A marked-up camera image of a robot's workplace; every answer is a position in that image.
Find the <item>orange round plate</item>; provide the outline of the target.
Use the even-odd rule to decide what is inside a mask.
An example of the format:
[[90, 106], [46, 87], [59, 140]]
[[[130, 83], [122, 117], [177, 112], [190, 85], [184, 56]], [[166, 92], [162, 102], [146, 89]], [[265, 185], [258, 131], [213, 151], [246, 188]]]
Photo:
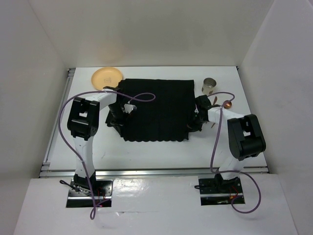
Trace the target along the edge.
[[100, 68], [91, 77], [91, 83], [96, 90], [103, 90], [104, 87], [115, 88], [122, 80], [122, 72], [114, 67]]

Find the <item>black cloth placemat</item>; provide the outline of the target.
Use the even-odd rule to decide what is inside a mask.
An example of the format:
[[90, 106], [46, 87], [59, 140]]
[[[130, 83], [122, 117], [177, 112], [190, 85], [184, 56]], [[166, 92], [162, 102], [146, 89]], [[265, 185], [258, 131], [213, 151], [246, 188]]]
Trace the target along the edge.
[[115, 126], [109, 113], [106, 125], [113, 127], [125, 141], [184, 141], [189, 138], [188, 124], [195, 113], [193, 80], [125, 79], [119, 82], [121, 105], [127, 102], [136, 110]]

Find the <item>copper spoon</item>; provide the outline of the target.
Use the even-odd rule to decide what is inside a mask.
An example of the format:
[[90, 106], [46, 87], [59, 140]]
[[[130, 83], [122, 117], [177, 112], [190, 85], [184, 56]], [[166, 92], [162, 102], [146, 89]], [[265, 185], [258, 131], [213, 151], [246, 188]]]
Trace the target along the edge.
[[226, 109], [230, 109], [232, 107], [232, 102], [231, 101], [225, 102], [223, 107], [226, 108]]

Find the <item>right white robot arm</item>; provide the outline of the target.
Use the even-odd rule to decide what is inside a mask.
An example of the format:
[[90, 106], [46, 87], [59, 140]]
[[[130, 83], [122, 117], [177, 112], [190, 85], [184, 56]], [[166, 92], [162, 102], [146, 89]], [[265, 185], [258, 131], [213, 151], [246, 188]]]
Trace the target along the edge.
[[[222, 105], [211, 103], [206, 95], [197, 97], [195, 103], [197, 112], [187, 127], [190, 131], [196, 132], [201, 131], [202, 125], [207, 122], [218, 125], [210, 160], [210, 170], [215, 176], [210, 187], [217, 192], [225, 193], [238, 182], [246, 160], [257, 157], [265, 151], [265, 138], [256, 115], [232, 112], [224, 107], [226, 103]], [[227, 130], [231, 156], [215, 171], [213, 163], [222, 128]]]

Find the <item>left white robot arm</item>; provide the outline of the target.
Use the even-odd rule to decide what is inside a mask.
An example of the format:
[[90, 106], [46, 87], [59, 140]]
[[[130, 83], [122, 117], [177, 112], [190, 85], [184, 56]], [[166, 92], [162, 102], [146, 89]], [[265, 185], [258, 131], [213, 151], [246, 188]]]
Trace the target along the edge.
[[100, 111], [108, 107], [106, 124], [118, 133], [126, 124], [131, 111], [125, 110], [121, 102], [119, 88], [105, 87], [102, 93], [73, 99], [67, 121], [67, 129], [74, 140], [74, 152], [78, 158], [74, 174], [74, 183], [85, 195], [97, 190], [96, 173], [93, 164], [93, 139], [99, 129]]

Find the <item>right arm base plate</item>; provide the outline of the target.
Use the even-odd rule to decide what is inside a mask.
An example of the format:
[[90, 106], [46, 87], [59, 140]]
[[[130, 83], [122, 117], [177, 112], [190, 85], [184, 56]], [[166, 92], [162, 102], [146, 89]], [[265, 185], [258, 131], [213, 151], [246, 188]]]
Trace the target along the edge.
[[199, 184], [194, 186], [200, 192], [202, 206], [245, 204], [241, 181], [238, 177], [229, 183], [220, 184], [214, 178], [199, 179]]

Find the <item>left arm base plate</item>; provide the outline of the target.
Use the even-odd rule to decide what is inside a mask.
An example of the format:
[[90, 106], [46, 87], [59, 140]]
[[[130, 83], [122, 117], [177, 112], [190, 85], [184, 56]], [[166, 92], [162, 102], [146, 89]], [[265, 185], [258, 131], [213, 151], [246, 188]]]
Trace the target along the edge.
[[[82, 188], [74, 183], [62, 182], [69, 187], [67, 195], [67, 208], [92, 208], [93, 202], [89, 189]], [[99, 180], [93, 186], [95, 204], [100, 208], [109, 208], [112, 206], [113, 180]]]

